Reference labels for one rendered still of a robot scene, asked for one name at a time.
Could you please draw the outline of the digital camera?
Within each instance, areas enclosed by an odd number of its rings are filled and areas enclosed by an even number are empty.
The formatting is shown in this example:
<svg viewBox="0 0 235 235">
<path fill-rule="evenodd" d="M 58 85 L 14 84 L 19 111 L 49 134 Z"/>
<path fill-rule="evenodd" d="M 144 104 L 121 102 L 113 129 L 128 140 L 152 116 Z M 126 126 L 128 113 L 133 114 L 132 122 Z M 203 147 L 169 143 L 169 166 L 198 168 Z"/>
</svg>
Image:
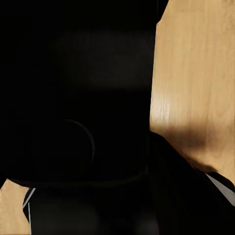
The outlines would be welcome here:
<svg viewBox="0 0 235 235">
<path fill-rule="evenodd" d="M 89 198 L 145 173 L 156 24 L 168 1 L 0 0 L 7 179 L 49 198 Z"/>
</svg>

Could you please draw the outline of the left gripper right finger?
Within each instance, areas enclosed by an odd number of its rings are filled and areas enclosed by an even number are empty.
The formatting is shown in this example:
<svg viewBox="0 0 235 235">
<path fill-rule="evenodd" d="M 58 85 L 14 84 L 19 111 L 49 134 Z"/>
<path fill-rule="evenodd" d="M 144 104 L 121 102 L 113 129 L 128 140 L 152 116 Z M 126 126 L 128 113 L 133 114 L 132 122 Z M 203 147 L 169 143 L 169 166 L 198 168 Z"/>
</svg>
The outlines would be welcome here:
<svg viewBox="0 0 235 235">
<path fill-rule="evenodd" d="M 235 211 L 161 135 L 147 169 L 160 235 L 235 235 Z"/>
</svg>

